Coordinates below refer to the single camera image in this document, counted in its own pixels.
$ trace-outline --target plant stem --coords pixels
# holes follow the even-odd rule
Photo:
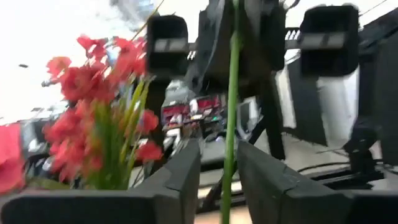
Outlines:
[[[221,204],[221,222],[229,224],[229,211],[231,210],[231,182],[234,162],[234,140],[236,127],[236,99],[238,95],[238,71],[239,71],[239,14],[238,4],[234,2],[235,31],[231,38],[231,59],[229,61],[229,87],[228,87],[228,123],[226,129],[226,150],[224,160],[223,195]]]
[[[136,143],[134,144],[131,154],[130,154],[129,162],[127,163],[127,174],[129,177],[131,175],[132,168],[134,168],[134,162],[136,161],[135,153],[136,153],[137,148],[139,147],[139,139],[141,138],[141,134],[142,134],[142,132],[140,132],[138,134]]]

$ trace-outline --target red fabric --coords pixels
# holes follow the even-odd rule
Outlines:
[[[0,194],[24,185],[21,126],[0,126]]]
[[[0,126],[0,165],[8,159],[19,159],[21,156],[20,124]]]

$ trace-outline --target green leaf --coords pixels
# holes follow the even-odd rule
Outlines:
[[[50,180],[50,179],[41,178],[41,177],[31,178],[27,182],[27,185],[29,187],[40,187],[40,188],[44,188],[47,190],[68,190],[68,189],[70,189],[70,186],[67,184],[63,184],[63,183],[57,182],[55,180]]]
[[[142,89],[144,88],[144,82],[141,81],[138,83],[137,88],[134,90],[134,93],[132,94],[132,98],[131,98],[131,104],[129,107],[129,110],[127,111],[127,113],[124,115],[123,120],[129,121],[129,118],[132,116],[132,113],[134,111],[134,107],[139,99],[139,97],[141,96],[142,93]]]
[[[142,111],[145,109],[145,103],[146,103],[146,99],[147,99],[147,95],[148,95],[148,90],[149,90],[149,83],[146,83],[144,85],[144,89],[141,91],[142,94],[139,96],[140,105],[139,105],[138,109],[133,111],[131,117],[129,118],[129,122],[126,127],[126,132],[130,133],[130,137],[132,137],[134,135],[135,130],[138,125],[140,115],[141,115]]]

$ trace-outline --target cable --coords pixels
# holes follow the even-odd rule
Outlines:
[[[373,9],[379,7],[381,4],[385,3],[386,1],[388,1],[388,0],[384,0],[382,2],[379,2],[379,4],[373,6],[372,8],[370,8],[368,10],[366,10],[365,12],[361,13],[359,16],[361,17],[361,16],[365,15],[366,13],[368,13],[368,12],[372,11]]]
[[[304,168],[297,170],[297,172],[303,172],[303,171],[310,170],[310,169],[316,169],[316,168],[327,167],[327,166],[337,166],[337,165],[349,165],[349,162],[327,162],[324,164],[318,164],[318,165],[314,165],[314,166],[304,167]]]
[[[381,164],[381,166],[385,171],[387,171],[391,174],[394,174],[394,175],[398,175],[398,171],[393,170],[394,166],[389,165],[389,164]]]
[[[150,14],[150,16],[147,18],[147,20],[145,21],[144,25],[142,25],[142,27],[137,31],[137,33],[134,35],[134,37],[130,40],[133,41],[139,33],[141,33],[141,31],[143,31],[145,29],[145,27],[147,27],[148,25],[148,21],[149,18],[151,18],[152,16],[154,16],[156,14],[156,12],[159,10],[160,6],[163,4],[164,0],[162,0],[159,5],[152,11],[152,13]]]
[[[41,159],[46,159],[49,156],[50,155],[48,153],[40,153],[40,154],[30,156],[29,158],[26,159],[23,168],[30,169],[35,163],[39,162]]]
[[[339,151],[342,151],[342,150],[344,150],[344,149],[328,149],[328,150],[316,152],[316,154],[323,154],[323,153],[326,153],[326,152],[332,152],[332,153],[337,154],[339,156],[348,157],[347,154],[345,154],[343,152],[339,152]]]
[[[137,183],[144,178],[144,174],[141,175],[141,172],[144,170],[144,166],[141,167],[141,169],[138,171],[138,174],[136,175],[136,178],[134,179],[134,182],[132,183],[132,187],[137,185]]]

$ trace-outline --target black cable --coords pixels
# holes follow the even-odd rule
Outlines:
[[[367,11],[363,12],[363,13],[360,14],[359,16],[361,17],[361,16],[365,15],[366,13],[372,11],[373,9],[377,8],[378,6],[380,6],[381,4],[385,3],[386,1],[388,1],[388,0],[384,0],[384,1],[382,1],[382,2],[379,2],[379,4],[373,6],[372,8],[370,8],[370,9],[368,9]]]
[[[40,153],[40,154],[36,154],[33,156],[30,156],[29,158],[26,159],[23,168],[26,169],[30,169],[32,167],[32,165],[36,164],[37,162],[39,162],[41,159],[46,159],[50,156],[50,154],[48,153]]]
[[[144,170],[144,166],[142,166],[141,169],[138,171],[138,174],[136,175],[136,178],[134,179],[134,182],[131,185],[132,187],[134,187],[144,177],[144,174],[141,175],[141,172],[143,170]]]
[[[337,155],[339,155],[339,156],[344,156],[344,157],[348,158],[348,155],[347,155],[347,154],[345,154],[345,153],[343,153],[343,152],[339,152],[339,151],[332,151],[332,153],[334,153],[334,154],[337,154]]]
[[[398,175],[398,171],[393,170],[393,166],[389,164],[381,164],[383,169],[391,174]]]
[[[337,166],[337,165],[349,165],[349,162],[327,162],[324,164],[318,164],[318,165],[314,165],[314,166],[304,167],[304,168],[297,170],[297,172],[303,172],[303,171],[310,170],[310,169],[316,169],[316,168],[327,167],[327,166]]]

